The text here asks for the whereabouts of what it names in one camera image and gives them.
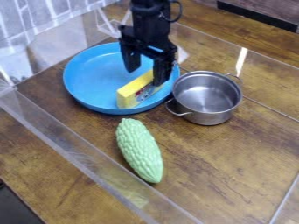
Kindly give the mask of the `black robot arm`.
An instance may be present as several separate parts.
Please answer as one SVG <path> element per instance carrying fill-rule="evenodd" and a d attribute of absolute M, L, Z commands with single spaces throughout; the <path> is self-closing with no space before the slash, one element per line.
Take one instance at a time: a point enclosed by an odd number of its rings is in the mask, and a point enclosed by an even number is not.
<path fill-rule="evenodd" d="M 142 56 L 154 60 L 154 85 L 159 87 L 171 76 L 178 46 L 169 39 L 171 23 L 183 14 L 179 0 L 131 0 L 134 25 L 122 24 L 121 52 L 126 70 L 133 73 L 142 65 Z"/>

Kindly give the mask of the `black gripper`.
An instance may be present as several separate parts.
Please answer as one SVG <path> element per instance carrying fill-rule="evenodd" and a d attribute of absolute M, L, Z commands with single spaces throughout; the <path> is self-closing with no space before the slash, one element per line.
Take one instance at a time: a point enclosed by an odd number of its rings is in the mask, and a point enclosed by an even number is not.
<path fill-rule="evenodd" d="M 141 67 L 141 55 L 154 60 L 154 85 L 159 87 L 171 76 L 175 63 L 177 45 L 169 35 L 170 24 L 122 24 L 121 51 L 126 70 L 133 73 Z"/>

